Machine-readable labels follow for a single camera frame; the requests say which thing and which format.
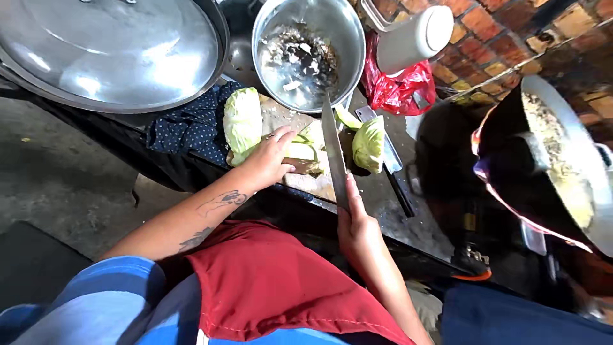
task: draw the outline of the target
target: cabbage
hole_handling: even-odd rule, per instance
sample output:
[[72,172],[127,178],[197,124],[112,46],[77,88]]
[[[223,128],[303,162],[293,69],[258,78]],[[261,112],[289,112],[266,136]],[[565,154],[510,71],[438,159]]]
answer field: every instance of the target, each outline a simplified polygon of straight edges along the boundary
[[262,139],[262,112],[253,87],[234,91],[224,108],[226,142],[234,153],[230,165],[238,166]]
[[294,138],[294,142],[309,144],[317,150],[324,148],[324,131],[321,128],[321,121],[315,120],[304,127],[300,133]]
[[383,169],[385,126],[383,116],[365,122],[353,138],[353,160],[357,166],[378,174]]
[[292,142],[285,151],[283,163],[293,165],[297,174],[326,173],[330,169],[328,154],[312,145]]
[[351,128],[354,131],[359,130],[363,123],[360,122],[355,116],[348,112],[341,104],[334,107],[335,118],[344,123],[345,126]]

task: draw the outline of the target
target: cutting board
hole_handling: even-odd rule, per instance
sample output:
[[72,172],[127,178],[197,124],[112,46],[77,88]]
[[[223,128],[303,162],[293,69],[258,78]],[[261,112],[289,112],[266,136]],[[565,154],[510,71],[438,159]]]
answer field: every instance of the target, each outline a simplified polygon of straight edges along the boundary
[[[260,95],[260,109],[263,118],[262,136],[272,133],[275,129],[284,125],[289,125],[292,130],[299,132],[309,123],[316,120],[307,114],[289,110],[274,99],[264,95]],[[319,174],[317,177],[289,172],[285,174],[280,182],[288,187],[336,203],[334,188],[332,187],[332,176],[330,176],[329,171],[325,174]]]

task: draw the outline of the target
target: tattoo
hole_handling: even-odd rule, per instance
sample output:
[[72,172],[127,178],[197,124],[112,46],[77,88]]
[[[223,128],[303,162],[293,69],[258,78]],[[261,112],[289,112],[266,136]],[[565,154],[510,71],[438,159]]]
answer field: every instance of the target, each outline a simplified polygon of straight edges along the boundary
[[179,253],[195,248],[196,246],[198,246],[200,243],[202,243],[202,241],[204,241],[205,238],[207,238],[207,236],[213,232],[213,228],[212,227],[206,227],[204,230],[202,231],[198,231],[197,233],[194,234],[194,237],[190,238],[189,240],[179,243],[181,245],[181,249],[179,249]]
[[202,217],[206,217],[212,210],[218,209],[227,205],[241,205],[247,200],[246,194],[241,194],[238,190],[231,190],[226,193],[218,195],[216,198],[207,201],[206,203],[198,206],[196,212]]

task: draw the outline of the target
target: knife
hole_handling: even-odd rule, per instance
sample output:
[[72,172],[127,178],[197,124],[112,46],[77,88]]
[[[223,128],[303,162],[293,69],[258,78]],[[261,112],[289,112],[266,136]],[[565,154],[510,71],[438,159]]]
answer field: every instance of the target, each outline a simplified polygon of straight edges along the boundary
[[[356,115],[362,122],[366,122],[372,120],[377,116],[375,111],[369,107],[361,107],[356,110]],[[403,168],[402,161],[398,156],[398,152],[394,148],[392,141],[389,139],[387,133],[385,134],[385,146],[383,148],[383,167],[387,173],[387,178],[389,182],[392,184],[392,189],[398,198],[398,202],[400,202],[400,206],[402,207],[405,215],[407,217],[415,217],[416,207],[413,198],[411,197],[411,192],[409,191],[409,187],[402,178],[401,170]]]
[[347,169],[345,168],[341,142],[338,139],[337,121],[334,119],[330,95],[328,93],[326,93],[324,106],[321,109],[321,127],[324,132],[324,143],[326,144],[326,153],[330,163],[330,175],[332,175],[332,186],[334,187],[337,206],[349,211],[349,199],[347,198],[347,186],[345,184]]

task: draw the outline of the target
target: frying pan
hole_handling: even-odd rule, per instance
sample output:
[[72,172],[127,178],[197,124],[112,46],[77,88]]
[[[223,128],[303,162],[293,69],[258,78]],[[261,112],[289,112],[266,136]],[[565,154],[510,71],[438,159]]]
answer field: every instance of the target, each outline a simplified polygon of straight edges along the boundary
[[[591,188],[594,216],[587,228],[577,225],[547,174],[547,153],[539,148],[528,124],[522,92],[543,101],[572,143],[565,150]],[[524,77],[473,134],[473,151],[479,155],[474,170],[491,186],[490,192],[532,222],[533,228],[583,244],[591,242],[613,257],[613,193],[603,158],[570,105],[545,80]]]

